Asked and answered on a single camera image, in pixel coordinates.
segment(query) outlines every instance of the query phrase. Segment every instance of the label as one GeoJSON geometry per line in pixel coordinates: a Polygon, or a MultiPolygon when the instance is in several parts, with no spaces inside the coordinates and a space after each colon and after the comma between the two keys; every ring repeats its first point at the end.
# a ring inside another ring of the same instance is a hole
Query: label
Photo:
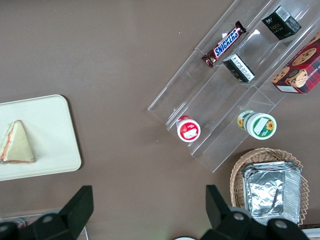
{"type": "Polygon", "coordinates": [[[193,122],[186,122],[181,126],[179,134],[183,139],[192,141],[198,136],[199,128],[193,122]]]}
{"type": "Polygon", "coordinates": [[[265,23],[266,24],[270,24],[270,23],[272,23],[273,21],[272,21],[272,17],[269,17],[269,18],[267,18],[266,20],[265,20],[265,23]]]}
{"type": "Polygon", "coordinates": [[[235,27],[223,40],[214,48],[214,54],[218,59],[237,39],[239,34],[237,28],[235,27]]]}
{"type": "Polygon", "coordinates": [[[318,67],[316,67],[309,75],[308,75],[308,79],[312,77],[313,74],[315,74],[316,72],[318,72],[318,70],[320,69],[320,65],[318,67]]]}
{"type": "Polygon", "coordinates": [[[255,75],[252,74],[251,70],[241,61],[241,59],[237,55],[232,58],[232,61],[242,72],[242,74],[248,79],[248,82],[250,82],[255,77],[255,75]]]}
{"type": "Polygon", "coordinates": [[[270,118],[258,118],[253,124],[253,132],[260,138],[266,138],[273,133],[275,123],[270,118]]]}
{"type": "Polygon", "coordinates": [[[258,113],[258,112],[253,112],[251,114],[249,114],[248,116],[245,117],[245,119],[243,120],[243,126],[244,126],[244,129],[248,132],[248,129],[250,128],[250,125],[249,124],[249,120],[251,118],[254,118],[257,114],[261,114],[261,113],[258,113]]]}
{"type": "Polygon", "coordinates": [[[280,6],[275,12],[284,22],[291,16],[282,6],[280,6]]]}
{"type": "Polygon", "coordinates": [[[238,116],[238,119],[237,119],[237,123],[238,123],[239,128],[241,128],[242,130],[246,130],[245,126],[244,126],[244,119],[249,114],[252,114],[252,113],[254,113],[254,111],[251,111],[251,110],[243,111],[242,113],[240,113],[240,115],[238,116]]]}
{"type": "Polygon", "coordinates": [[[281,92],[298,93],[293,86],[276,86],[281,92]]]}
{"type": "Polygon", "coordinates": [[[281,25],[279,23],[276,23],[273,26],[270,26],[270,29],[272,32],[277,33],[279,32],[279,30],[283,30],[283,28],[281,28],[281,25]]]}

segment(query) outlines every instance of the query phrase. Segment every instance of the sunflower label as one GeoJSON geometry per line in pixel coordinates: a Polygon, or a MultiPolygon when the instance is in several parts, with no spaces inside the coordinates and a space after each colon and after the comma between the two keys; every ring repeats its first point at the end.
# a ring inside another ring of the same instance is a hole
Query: sunflower label
{"type": "Polygon", "coordinates": [[[243,111],[243,112],[240,113],[240,115],[238,116],[237,123],[238,123],[238,126],[239,126],[242,130],[246,130],[246,129],[245,129],[245,126],[244,126],[244,119],[245,119],[249,114],[252,114],[252,113],[254,113],[254,111],[247,110],[247,111],[243,111]]]}
{"type": "Polygon", "coordinates": [[[268,137],[274,130],[274,122],[266,117],[261,117],[253,124],[253,132],[259,137],[268,137]]]}

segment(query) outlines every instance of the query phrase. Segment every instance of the foil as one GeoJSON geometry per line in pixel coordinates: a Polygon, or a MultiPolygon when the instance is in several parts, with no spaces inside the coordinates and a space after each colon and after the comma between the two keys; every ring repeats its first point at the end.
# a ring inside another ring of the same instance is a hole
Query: foil
{"type": "Polygon", "coordinates": [[[259,223],[300,217],[301,169],[293,162],[256,163],[242,170],[244,205],[259,223]]]}

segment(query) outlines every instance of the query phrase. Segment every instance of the woven basket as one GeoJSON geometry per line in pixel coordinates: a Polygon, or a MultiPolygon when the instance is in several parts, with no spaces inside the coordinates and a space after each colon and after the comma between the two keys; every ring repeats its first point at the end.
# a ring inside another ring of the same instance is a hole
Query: woven basket
{"type": "MultiPolygon", "coordinates": [[[[279,149],[271,148],[257,148],[244,154],[234,165],[231,177],[230,177],[230,193],[231,203],[234,207],[245,207],[244,201],[244,185],[242,177],[242,169],[249,164],[256,163],[270,163],[279,161],[292,161],[303,168],[301,162],[297,160],[291,153],[282,151],[279,149]]],[[[301,176],[301,189],[300,189],[300,220],[299,225],[303,224],[303,220],[306,219],[308,209],[308,195],[309,186],[308,181],[301,176]]]]}

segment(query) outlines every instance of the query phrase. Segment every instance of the red cookie box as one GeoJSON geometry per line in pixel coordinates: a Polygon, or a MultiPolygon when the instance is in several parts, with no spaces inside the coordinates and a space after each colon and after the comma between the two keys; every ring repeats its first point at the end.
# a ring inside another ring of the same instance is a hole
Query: red cookie box
{"type": "Polygon", "coordinates": [[[281,92],[306,94],[320,82],[320,32],[271,80],[281,92]]]}

